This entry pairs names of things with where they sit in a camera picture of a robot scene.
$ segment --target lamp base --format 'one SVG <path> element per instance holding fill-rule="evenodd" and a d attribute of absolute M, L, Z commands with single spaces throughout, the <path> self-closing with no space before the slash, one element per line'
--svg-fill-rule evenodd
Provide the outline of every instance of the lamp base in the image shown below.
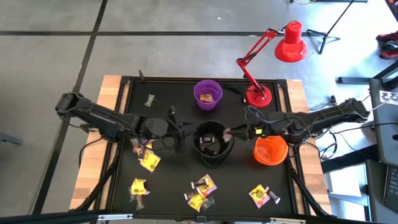
<path fill-rule="evenodd" d="M 249 86 L 248 90 L 246 90 L 247 103 L 257 109 L 266 108 L 272 100 L 271 91 L 263 85 L 261 85 L 261 87 L 264 89 L 262 93 L 257 92 L 254 85 Z"/>

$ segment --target yellow candy wrapper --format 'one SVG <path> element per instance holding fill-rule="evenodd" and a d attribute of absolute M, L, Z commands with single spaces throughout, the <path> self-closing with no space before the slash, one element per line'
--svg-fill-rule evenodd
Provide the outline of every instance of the yellow candy wrapper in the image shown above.
<path fill-rule="evenodd" d="M 130 194 L 131 195 L 147 195 L 147 194 L 149 194 L 149 191 L 147 189 L 145 189 L 145 187 L 144 187 L 144 183 L 146 181 L 147 180 L 135 178 L 131 184 Z"/>
<path fill-rule="evenodd" d="M 204 195 L 195 194 L 189 201 L 188 204 L 196 211 L 200 212 L 200 207 L 207 201 Z"/>
<path fill-rule="evenodd" d="M 160 157 L 156 156 L 152 150 L 145 150 L 144 158 L 139 163 L 147 170 L 153 172 L 160 161 Z"/>
<path fill-rule="evenodd" d="M 210 176 L 208 174 L 206 176 L 202 177 L 201 180 L 202 179 L 206 179 L 207 183 L 208 183 L 208 185 L 202 185 L 202 186 L 198 187 L 200 192 L 204 196 L 209 195 L 210 193 L 212 193 L 214 190 L 217 189 L 217 186 L 215 185 L 215 183 L 213 182 L 213 180 L 210 178 Z"/>
<path fill-rule="evenodd" d="M 255 189 L 250 191 L 249 195 L 253 199 L 257 208 L 261 208 L 270 199 L 270 196 L 267 195 L 266 190 L 261 184 L 257 185 Z"/>

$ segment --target wooden table edge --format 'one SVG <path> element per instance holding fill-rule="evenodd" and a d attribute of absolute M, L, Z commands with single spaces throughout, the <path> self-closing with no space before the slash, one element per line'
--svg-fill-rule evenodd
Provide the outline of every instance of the wooden table edge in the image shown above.
<path fill-rule="evenodd" d="M 97 104 L 114 110 L 116 98 L 118 96 L 118 91 L 120 87 L 121 77 L 122 76 L 120 75 L 104 76 L 102 86 L 99 91 Z M 292 111 L 308 112 L 307 100 L 305 98 L 303 83 L 301 82 L 301 80 L 287 80 L 287 89 L 289 92 L 289 99 Z M 121 107 L 119 110 L 119 112 L 121 113 L 124 111 L 127 93 L 128 85 L 125 85 L 121 101 Z M 281 86 L 279 87 L 279 95 L 282 105 L 282 111 L 286 111 L 284 103 L 285 98 Z M 98 133 L 89 133 L 87 142 L 91 142 L 95 139 L 98 139 L 99 137 L 100 136 Z M 309 139 L 309 141 L 311 143 L 315 143 L 313 139 Z M 112 145 L 113 153 L 111 153 L 111 157 L 109 159 L 113 159 L 112 155 L 114 154 L 116 145 L 117 144 Z M 79 206 L 98 183 L 101 175 L 101 167 L 104 160 L 105 148 L 106 141 L 100 141 L 85 149 L 79 173 L 76 178 L 73 196 L 70 202 L 70 209 Z M 331 214 L 330 202 L 328 199 L 325 183 L 323 181 L 323 172 L 318 157 L 318 151 L 312 146 L 303 145 L 300 148 L 300 156 L 306 186 L 314 196 L 315 200 L 322 206 L 322 208 Z M 108 196 L 108 189 L 109 181 L 104 187 L 103 194 L 101 196 L 101 203 L 99 205 L 100 208 L 105 207 L 105 201 Z M 296 184 L 295 196 L 297 201 L 298 213 L 303 214 L 304 209 L 302 203 L 302 195 Z"/>

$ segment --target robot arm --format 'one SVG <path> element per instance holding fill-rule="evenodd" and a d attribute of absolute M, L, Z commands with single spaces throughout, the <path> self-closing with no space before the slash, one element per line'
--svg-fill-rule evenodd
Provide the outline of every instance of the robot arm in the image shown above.
<path fill-rule="evenodd" d="M 176 150 L 182 147 L 185 138 L 181 129 L 188 124 L 177 116 L 174 107 L 169 109 L 167 119 L 147 118 L 115 112 L 91 102 L 79 93 L 64 93 L 55 110 L 61 118 L 82 119 L 89 127 L 97 128 L 100 135 L 108 141 L 121 141 L 123 134 L 127 134 L 130 138 L 142 139 L 173 137 L 176 141 Z"/>
<path fill-rule="evenodd" d="M 275 112 L 265 117 L 253 106 L 248 106 L 247 111 L 257 119 L 257 122 L 232 128 L 229 134 L 242 139 L 282 136 L 290 145 L 297 145 L 309 138 L 312 133 L 342 122 L 363 123 L 369 116 L 362 102 L 354 98 L 338 106 L 312 113 Z"/>

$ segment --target purple candy wrapper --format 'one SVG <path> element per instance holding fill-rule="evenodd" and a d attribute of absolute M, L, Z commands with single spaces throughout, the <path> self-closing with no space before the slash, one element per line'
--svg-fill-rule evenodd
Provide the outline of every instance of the purple candy wrapper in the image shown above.
<path fill-rule="evenodd" d="M 208 181 L 208 185 L 202 185 L 199 188 L 200 192 L 204 195 L 207 196 L 210 193 L 212 193 L 213 191 L 215 191 L 217 189 L 216 184 L 213 182 L 213 180 L 210 178 L 210 176 L 208 174 L 206 174 L 206 176 L 202 177 L 202 179 L 207 179 Z"/>
<path fill-rule="evenodd" d="M 249 195 L 253 199 L 253 202 L 256 204 L 257 208 L 261 208 L 271 198 L 269 195 L 267 195 L 266 190 L 261 184 L 257 185 L 255 189 L 251 190 Z"/>

